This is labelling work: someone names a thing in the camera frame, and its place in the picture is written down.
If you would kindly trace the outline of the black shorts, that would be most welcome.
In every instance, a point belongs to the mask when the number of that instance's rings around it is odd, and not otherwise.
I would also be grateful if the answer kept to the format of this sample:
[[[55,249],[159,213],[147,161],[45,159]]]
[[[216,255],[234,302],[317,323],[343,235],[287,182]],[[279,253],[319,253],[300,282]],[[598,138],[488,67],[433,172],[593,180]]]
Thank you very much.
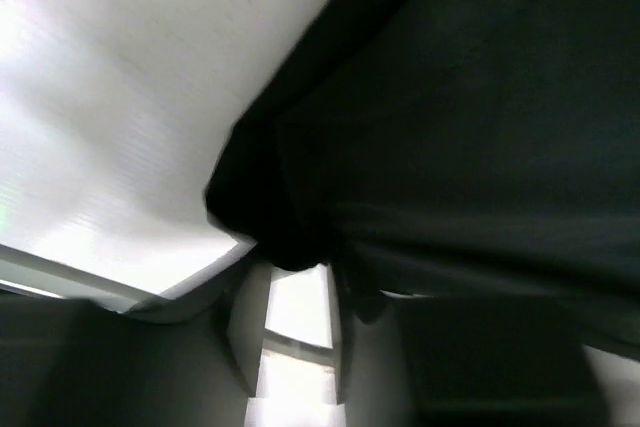
[[[332,0],[204,199],[285,269],[546,293],[637,357],[639,0]]]

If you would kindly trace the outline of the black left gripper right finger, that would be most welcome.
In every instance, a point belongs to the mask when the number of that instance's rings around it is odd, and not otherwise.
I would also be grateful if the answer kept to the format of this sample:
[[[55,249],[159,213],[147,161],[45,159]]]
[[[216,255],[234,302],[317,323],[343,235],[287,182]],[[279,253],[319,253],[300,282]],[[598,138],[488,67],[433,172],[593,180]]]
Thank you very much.
[[[608,426],[575,328],[539,296],[390,297],[333,269],[350,426]]]

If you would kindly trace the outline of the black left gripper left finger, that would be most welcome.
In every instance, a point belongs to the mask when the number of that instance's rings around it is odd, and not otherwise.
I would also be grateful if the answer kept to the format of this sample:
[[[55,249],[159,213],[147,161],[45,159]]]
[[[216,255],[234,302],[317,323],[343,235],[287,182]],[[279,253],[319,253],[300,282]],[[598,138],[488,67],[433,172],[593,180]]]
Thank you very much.
[[[240,426],[257,386],[265,272],[156,324],[89,302],[1,299],[5,426]]]

